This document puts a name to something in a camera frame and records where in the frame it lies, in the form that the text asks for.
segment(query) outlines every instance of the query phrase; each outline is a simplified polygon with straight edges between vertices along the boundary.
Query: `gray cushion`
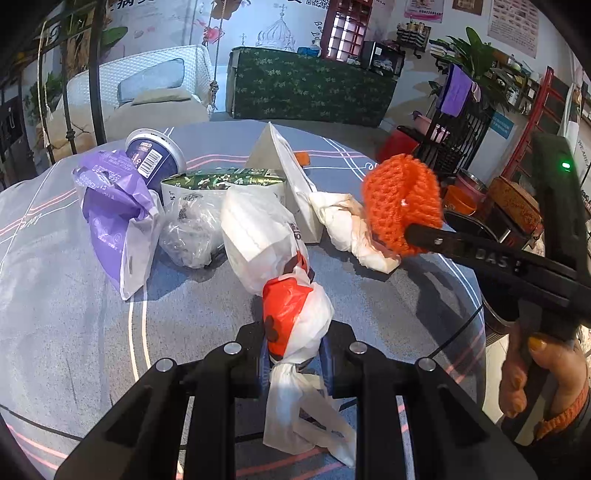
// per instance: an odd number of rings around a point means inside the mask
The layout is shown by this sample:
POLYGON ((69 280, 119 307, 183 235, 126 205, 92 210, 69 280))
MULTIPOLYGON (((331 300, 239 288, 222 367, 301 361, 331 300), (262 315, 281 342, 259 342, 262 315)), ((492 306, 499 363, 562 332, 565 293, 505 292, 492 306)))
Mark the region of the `gray cushion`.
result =
POLYGON ((117 85, 117 99, 123 105, 146 90, 180 87, 183 80, 184 60, 164 61, 122 80, 117 85))
POLYGON ((182 102, 190 100, 191 94, 184 88, 156 88, 154 90, 146 90, 140 93, 131 102, 133 105, 142 105, 143 103, 159 103, 159 102, 182 102))
POLYGON ((207 109, 191 98, 185 102, 159 102, 120 106, 105 121, 105 133, 109 142, 126 138, 138 128, 155 128, 164 131, 167 127, 209 122, 207 109))

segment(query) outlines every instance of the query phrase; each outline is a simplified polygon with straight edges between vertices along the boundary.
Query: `poster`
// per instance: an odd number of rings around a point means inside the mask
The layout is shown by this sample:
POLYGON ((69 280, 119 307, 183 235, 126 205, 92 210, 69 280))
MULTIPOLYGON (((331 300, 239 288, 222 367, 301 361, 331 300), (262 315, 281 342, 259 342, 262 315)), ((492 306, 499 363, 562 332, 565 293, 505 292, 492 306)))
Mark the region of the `poster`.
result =
POLYGON ((538 9, 530 0, 492 0, 489 37, 535 58, 538 29, 538 9))
POLYGON ((441 23, 443 20, 443 0, 406 0, 404 18, 441 23))
POLYGON ((452 8, 469 14, 482 15, 482 3, 483 0, 453 0, 452 8))
POLYGON ((511 130, 515 124, 509 120, 505 115, 499 112, 495 112, 492 116, 491 130, 497 132, 503 138, 509 139, 511 130))

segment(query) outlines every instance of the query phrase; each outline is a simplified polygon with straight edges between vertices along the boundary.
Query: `green counter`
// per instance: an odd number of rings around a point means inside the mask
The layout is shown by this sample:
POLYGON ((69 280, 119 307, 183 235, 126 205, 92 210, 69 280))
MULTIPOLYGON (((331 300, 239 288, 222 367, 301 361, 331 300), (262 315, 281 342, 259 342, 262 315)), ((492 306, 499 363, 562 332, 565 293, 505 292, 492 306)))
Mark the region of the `green counter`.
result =
POLYGON ((296 119, 377 127, 396 80, 336 60, 268 48, 230 54, 226 110, 234 118, 296 119))

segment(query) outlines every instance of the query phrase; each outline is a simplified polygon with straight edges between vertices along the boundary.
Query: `gray tablecloth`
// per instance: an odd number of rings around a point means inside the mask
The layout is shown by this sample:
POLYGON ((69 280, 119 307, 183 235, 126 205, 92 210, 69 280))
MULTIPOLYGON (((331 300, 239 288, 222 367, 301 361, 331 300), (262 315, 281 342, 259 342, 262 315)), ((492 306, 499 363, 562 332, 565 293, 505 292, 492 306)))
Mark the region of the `gray tablecloth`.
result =
MULTIPOLYGON (((194 170, 239 166, 264 126, 211 122, 161 130, 194 170)), ((319 190, 360 198, 373 161, 332 140, 278 129, 294 150, 310 153, 306 173, 319 190)), ((123 142, 103 148, 123 148, 123 142)), ((180 268, 160 248, 147 288, 122 301, 90 244, 70 175, 77 162, 77 156, 66 158, 0 195, 0 411, 47 478, 77 445, 75 438, 158 358, 202 358, 259 315, 257 300, 228 262, 209 270, 180 268)), ((309 253, 335 319, 392 358, 414 362, 428 355, 480 305, 472 271, 440 255, 407 258, 388 277, 335 250, 326 236, 309 253)), ((436 358, 480 403, 484 351, 479 316, 436 358)), ((355 408, 346 414, 354 424, 355 408)), ((264 401, 239 402, 236 417, 236 434, 262 431, 264 401)), ((353 478, 318 450, 290 456, 260 440, 237 445, 236 465, 241 478, 353 478)))

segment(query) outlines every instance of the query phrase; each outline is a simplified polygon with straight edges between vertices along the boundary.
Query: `purple plastic bag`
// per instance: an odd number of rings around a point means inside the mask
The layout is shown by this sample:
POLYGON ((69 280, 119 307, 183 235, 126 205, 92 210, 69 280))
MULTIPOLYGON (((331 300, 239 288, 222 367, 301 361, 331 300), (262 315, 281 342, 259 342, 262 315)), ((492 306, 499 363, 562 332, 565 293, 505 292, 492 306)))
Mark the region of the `purple plastic bag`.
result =
POLYGON ((121 150, 82 156, 72 175, 96 256, 127 300, 150 275, 164 214, 158 194, 121 150))

